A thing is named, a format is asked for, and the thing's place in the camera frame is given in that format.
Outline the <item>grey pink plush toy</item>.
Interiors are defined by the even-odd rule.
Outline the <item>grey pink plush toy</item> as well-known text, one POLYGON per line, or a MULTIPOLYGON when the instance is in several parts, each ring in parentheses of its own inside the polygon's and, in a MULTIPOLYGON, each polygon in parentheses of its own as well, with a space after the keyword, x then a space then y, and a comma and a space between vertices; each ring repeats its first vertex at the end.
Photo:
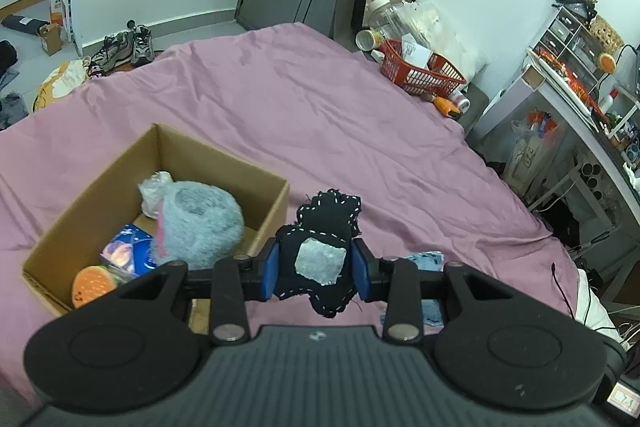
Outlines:
POLYGON ((190 270, 210 269, 236 251, 244 230, 242 209, 229 192, 195 181, 172 182, 160 204, 152 258, 156 265, 183 261, 190 270))

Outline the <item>pair of sneakers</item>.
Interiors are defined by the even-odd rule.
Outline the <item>pair of sneakers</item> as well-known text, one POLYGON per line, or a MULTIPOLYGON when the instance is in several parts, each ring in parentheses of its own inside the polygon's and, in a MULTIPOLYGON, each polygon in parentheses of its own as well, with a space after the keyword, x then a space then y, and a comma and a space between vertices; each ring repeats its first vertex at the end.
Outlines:
POLYGON ((119 66, 144 66, 154 58, 151 29, 128 20, 125 30, 104 37, 100 48, 89 58, 86 73, 89 77, 104 77, 119 66))

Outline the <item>orange utility knife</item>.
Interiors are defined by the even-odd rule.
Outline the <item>orange utility knife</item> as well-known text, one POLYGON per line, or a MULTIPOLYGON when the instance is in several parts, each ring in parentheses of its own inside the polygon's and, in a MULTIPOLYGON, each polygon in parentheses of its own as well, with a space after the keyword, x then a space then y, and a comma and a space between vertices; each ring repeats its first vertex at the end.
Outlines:
POLYGON ((442 116, 458 120, 462 113, 448 98, 442 98, 441 96, 434 96, 432 103, 438 109, 442 116))

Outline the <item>red plastic basket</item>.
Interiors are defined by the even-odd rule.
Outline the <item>red plastic basket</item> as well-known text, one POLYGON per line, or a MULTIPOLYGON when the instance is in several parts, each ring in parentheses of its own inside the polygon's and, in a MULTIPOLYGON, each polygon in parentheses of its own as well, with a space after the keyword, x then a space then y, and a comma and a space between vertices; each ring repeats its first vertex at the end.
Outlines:
POLYGON ((413 66, 402 57, 401 42, 386 39, 381 46, 381 74, 411 95, 431 92, 448 98, 465 85, 465 79, 446 57, 433 53, 424 67, 413 66))

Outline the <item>white desk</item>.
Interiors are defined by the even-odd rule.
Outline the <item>white desk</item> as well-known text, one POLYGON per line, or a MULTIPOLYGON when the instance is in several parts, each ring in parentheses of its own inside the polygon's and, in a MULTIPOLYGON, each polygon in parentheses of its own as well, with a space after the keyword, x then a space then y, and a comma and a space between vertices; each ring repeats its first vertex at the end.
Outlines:
POLYGON ((484 139, 533 94, 544 98, 553 112, 582 140, 622 196, 631 216, 639 222, 639 193, 629 181, 623 155, 616 150, 577 94, 532 48, 526 50, 523 66, 510 86, 502 95, 495 96, 474 124, 470 131, 472 138, 484 139))

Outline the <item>clear plastic bottle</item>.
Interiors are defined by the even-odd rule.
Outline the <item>clear plastic bottle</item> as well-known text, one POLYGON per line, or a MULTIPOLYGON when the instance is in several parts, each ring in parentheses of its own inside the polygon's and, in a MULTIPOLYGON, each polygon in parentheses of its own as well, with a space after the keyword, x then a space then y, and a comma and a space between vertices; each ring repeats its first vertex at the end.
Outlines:
POLYGON ((390 0, 368 0, 366 9, 366 25, 378 31, 385 39, 400 40, 411 34, 407 17, 407 2, 390 0))

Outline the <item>blue tissue pack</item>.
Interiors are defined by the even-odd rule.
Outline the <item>blue tissue pack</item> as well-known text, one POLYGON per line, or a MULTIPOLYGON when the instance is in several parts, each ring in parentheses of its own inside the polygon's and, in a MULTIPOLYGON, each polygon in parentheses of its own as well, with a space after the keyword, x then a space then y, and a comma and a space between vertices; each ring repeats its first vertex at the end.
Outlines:
POLYGON ((100 257, 108 269, 122 280, 129 281, 156 268, 152 246, 151 234, 127 223, 103 247, 100 257))

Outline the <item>white plastic bag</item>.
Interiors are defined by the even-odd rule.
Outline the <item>white plastic bag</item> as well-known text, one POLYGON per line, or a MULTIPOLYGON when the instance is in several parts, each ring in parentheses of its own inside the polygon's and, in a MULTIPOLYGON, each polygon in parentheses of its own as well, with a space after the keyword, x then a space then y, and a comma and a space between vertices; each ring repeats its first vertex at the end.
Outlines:
POLYGON ((512 121, 511 129, 515 142, 502 179, 518 197, 524 197, 542 169, 550 165, 564 128, 551 113, 535 109, 512 121))

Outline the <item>white crumpled soft packet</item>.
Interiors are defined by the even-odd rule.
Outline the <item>white crumpled soft packet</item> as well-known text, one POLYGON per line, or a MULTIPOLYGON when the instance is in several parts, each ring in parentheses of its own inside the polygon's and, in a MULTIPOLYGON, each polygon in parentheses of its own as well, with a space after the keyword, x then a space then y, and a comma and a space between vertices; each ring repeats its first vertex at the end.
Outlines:
POLYGON ((141 211, 145 217, 156 220, 160 214, 160 206, 166 190, 174 183, 168 171, 160 170, 138 184, 142 198, 141 211))

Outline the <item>brown cardboard box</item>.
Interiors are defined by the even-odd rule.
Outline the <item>brown cardboard box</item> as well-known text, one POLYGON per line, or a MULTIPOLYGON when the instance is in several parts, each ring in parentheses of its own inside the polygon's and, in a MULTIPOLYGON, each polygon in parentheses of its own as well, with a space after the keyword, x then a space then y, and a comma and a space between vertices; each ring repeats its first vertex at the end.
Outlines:
POLYGON ((290 184, 225 150, 153 124, 56 218, 23 263, 27 287, 52 314, 73 310, 77 273, 107 259, 124 225, 162 234, 162 198, 179 181, 213 185, 241 207, 244 235, 236 250, 254 256, 283 225, 290 184))

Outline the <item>grey drawer organizer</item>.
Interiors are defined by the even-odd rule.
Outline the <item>grey drawer organizer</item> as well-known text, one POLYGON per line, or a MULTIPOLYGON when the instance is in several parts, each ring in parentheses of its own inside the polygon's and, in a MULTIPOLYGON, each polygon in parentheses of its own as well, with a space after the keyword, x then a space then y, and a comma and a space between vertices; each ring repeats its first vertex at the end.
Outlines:
POLYGON ((616 61, 624 45, 622 37, 600 15, 591 27, 585 26, 569 10, 556 8, 533 49, 537 54, 544 51, 554 55, 582 83, 593 87, 608 75, 599 65, 599 57, 608 54, 616 61))

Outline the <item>purple bed sheet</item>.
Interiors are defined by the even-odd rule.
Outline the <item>purple bed sheet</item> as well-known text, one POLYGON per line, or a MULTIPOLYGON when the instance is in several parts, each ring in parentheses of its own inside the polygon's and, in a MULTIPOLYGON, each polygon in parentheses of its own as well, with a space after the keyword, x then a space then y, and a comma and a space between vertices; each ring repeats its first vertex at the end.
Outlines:
POLYGON ((40 236, 152 124, 287 179, 291 209, 361 198, 379 256, 441 251, 561 312, 578 275, 562 244, 466 144, 460 124, 302 24, 172 46, 91 80, 1 135, 1 380, 26 399, 28 338, 51 313, 22 277, 40 236))

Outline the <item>paper cup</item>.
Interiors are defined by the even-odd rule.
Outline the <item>paper cup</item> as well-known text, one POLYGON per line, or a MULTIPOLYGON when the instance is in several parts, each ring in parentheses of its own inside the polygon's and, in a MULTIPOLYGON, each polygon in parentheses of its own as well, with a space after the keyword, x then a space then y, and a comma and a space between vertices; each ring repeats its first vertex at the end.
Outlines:
POLYGON ((371 52, 379 49, 385 41, 382 32, 375 29, 361 29, 356 33, 355 43, 362 52, 371 52))

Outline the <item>black stitched fabric patch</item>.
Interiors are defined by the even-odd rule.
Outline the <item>black stitched fabric patch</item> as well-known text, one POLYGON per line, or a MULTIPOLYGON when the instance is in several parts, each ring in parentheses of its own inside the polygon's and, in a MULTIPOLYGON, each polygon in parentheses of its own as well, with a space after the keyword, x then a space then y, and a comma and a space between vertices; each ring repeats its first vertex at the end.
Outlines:
POLYGON ((274 295, 306 295, 326 319, 342 313, 356 294, 350 246, 360 235, 361 198, 329 188, 300 205, 295 220, 280 228, 279 275, 274 295))

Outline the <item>orange slice plush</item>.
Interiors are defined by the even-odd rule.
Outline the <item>orange slice plush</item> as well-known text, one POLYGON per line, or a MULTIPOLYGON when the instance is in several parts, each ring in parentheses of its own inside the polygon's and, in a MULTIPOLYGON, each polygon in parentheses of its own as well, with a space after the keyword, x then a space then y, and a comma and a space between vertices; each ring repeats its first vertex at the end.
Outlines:
POLYGON ((119 281, 103 265, 90 265, 80 270, 72 285, 72 303, 75 309, 114 291, 119 281))

